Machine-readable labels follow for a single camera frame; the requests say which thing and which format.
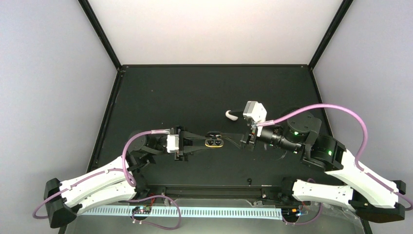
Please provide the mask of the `black earbuds charging case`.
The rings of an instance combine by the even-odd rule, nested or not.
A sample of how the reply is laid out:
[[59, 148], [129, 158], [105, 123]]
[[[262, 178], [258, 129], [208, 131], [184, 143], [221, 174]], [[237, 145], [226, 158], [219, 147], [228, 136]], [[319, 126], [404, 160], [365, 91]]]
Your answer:
[[209, 148], [221, 148], [224, 146], [221, 132], [206, 133], [205, 146]]

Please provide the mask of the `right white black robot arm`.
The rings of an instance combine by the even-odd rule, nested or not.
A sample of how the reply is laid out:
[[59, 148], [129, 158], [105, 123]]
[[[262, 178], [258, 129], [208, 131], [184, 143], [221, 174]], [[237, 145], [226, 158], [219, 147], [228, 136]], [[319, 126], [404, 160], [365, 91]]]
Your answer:
[[275, 121], [266, 121], [266, 111], [231, 111], [225, 116], [236, 121], [243, 117], [250, 125], [240, 144], [254, 147], [257, 141], [300, 155], [302, 163], [341, 181], [325, 185], [286, 177], [277, 191], [283, 204], [315, 201], [354, 212], [374, 223], [402, 221], [406, 208], [399, 202], [406, 184], [387, 180], [363, 165], [338, 140], [319, 133], [321, 120], [301, 108]]

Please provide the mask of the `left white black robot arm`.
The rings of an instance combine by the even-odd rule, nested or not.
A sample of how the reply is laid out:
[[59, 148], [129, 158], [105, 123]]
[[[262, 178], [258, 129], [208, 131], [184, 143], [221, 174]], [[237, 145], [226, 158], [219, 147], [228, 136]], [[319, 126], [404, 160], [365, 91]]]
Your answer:
[[47, 213], [45, 219], [55, 229], [94, 208], [115, 202], [131, 204], [159, 198], [174, 204], [164, 194], [150, 194], [141, 169], [153, 163], [154, 156], [173, 155], [175, 160], [185, 161], [188, 155], [214, 143], [215, 138], [188, 132], [183, 127], [139, 132], [126, 142], [121, 155], [108, 164], [73, 179], [47, 181], [42, 203]]

